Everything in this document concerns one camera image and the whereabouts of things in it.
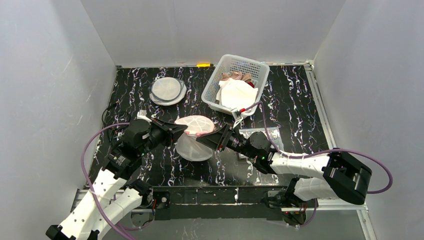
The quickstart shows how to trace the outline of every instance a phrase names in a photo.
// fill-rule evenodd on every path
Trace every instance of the brown cloth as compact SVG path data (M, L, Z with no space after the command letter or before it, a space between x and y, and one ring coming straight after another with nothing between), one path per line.
M227 81L230 78L234 80L242 80L242 81L245 81L246 83L250 83L252 81L252 74L251 73L242 74L239 71L233 71L229 75L228 73L224 72L222 74L221 81Z

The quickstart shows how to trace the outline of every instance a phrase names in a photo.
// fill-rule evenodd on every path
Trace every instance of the gray wall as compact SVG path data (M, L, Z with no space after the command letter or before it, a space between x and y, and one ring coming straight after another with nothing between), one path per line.
M82 0L116 65L313 59L345 0Z
M378 239L423 239L424 2L346 1L315 59L337 145L371 154L392 189L368 195ZM388 181L376 164L371 190Z
M46 239L69 214L114 77L80 1L1 1L2 239Z

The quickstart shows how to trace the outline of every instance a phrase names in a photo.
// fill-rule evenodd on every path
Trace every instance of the black marble table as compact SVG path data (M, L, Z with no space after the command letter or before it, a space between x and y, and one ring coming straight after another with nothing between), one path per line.
M233 123L225 113L211 110L202 102L202 92L214 67L160 67L122 68L117 71L110 103L120 102L105 114L105 120L118 122L118 112L128 112L131 119L139 110L163 121L173 122L190 115L210 118L216 127ZM149 98L149 88L155 79L173 77L181 79L187 86L185 98L172 106L154 104ZM328 149L327 140L310 90L303 65L271 66L267 84L261 100L264 108L257 108L254 115L246 118L242 128L262 128L265 111L268 127L279 127L284 150L293 153L313 153ZM104 134L99 138L89 175L94 180L101 162L110 149ZM141 178L154 187L213 187L213 186L287 186L290 175L272 175L258 172L249 161L239 160L236 154L226 149L214 153L203 162L183 159L171 147L159 146L144 158L143 165L133 178Z

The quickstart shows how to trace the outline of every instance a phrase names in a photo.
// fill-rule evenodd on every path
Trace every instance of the round container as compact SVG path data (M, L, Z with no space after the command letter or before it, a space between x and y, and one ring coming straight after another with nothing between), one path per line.
M214 131L215 125L209 118L200 115L186 116L175 121L176 124L187 125L188 128L176 142L176 152L184 159L193 162L208 160L214 151L196 141L196 138Z
M170 106L181 101L187 88L184 82L173 77L155 80L150 88L150 99L157 105Z

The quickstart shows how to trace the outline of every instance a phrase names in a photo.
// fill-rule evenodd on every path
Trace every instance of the gray floor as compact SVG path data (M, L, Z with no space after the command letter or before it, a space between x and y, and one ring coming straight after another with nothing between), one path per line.
M130 218L121 223L131 226ZM133 231L137 240L364 240L355 210L318 211L308 226L299 230L265 219L175 219L155 221L143 231ZM113 230L104 240L124 239Z

